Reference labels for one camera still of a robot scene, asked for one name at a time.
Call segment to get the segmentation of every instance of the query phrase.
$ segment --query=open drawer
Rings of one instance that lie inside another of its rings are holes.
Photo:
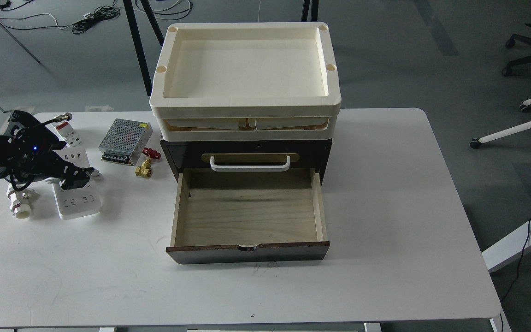
[[[214,172],[179,174],[166,249],[180,264],[312,261],[329,248],[319,174]]]

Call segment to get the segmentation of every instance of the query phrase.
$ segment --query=power strip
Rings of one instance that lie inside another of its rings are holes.
[[[74,147],[65,148],[56,153],[66,161],[72,162],[75,166],[89,167],[89,160],[85,148]],[[90,179],[85,187],[64,190],[58,181],[51,181],[53,185],[54,197],[59,209],[59,217],[63,220],[75,219],[89,216],[101,210],[101,197],[97,192],[94,179]]]

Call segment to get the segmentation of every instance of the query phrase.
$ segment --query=storage tray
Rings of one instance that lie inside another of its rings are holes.
[[[320,22],[173,24],[150,97],[169,141],[207,139],[206,131],[330,138],[340,103],[329,28]]]

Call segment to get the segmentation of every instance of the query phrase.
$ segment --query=drawer front panel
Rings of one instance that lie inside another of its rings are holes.
[[[186,168],[209,168],[209,158],[212,155],[219,163],[234,163],[239,160],[241,163],[255,161],[264,165],[277,164],[288,155],[290,168],[314,168],[323,180],[331,151],[331,139],[229,142],[162,140],[160,143],[175,179]]]
[[[329,241],[268,243],[255,247],[235,245],[168,247],[167,254],[179,264],[320,261]]]

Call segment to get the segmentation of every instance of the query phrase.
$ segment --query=white table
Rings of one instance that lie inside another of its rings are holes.
[[[53,113],[38,115],[40,120]],[[114,118],[75,113],[101,170],[100,214],[59,219],[50,185],[30,219],[0,180],[0,327],[204,326],[489,319],[500,304],[425,113],[344,109],[323,183],[331,248],[321,262],[178,265],[165,253],[176,182],[99,159]],[[159,149],[155,127],[148,146]]]

